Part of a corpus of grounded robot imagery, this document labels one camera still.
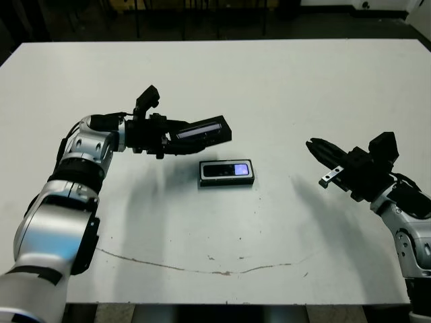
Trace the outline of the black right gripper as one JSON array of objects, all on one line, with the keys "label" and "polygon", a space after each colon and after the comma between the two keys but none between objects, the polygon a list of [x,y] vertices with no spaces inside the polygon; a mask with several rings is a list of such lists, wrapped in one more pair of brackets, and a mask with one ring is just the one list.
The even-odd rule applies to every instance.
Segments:
[{"label": "black right gripper", "polygon": [[373,202],[394,184],[394,178],[381,170],[370,153],[359,147],[346,153],[324,139],[311,138],[306,147],[318,162],[329,168],[335,175],[328,181],[345,192],[351,192],[356,202]]}]

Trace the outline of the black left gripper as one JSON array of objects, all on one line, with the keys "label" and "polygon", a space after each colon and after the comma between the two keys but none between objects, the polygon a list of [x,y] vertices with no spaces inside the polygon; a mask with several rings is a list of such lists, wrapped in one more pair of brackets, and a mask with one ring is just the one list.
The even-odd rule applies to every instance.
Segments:
[{"label": "black left gripper", "polygon": [[127,148],[134,153],[155,155],[163,159],[164,155],[190,155],[206,148],[202,141],[168,141],[166,133],[177,133],[187,127],[186,121],[167,120],[160,114],[151,114],[149,118],[135,115],[127,121]]}]

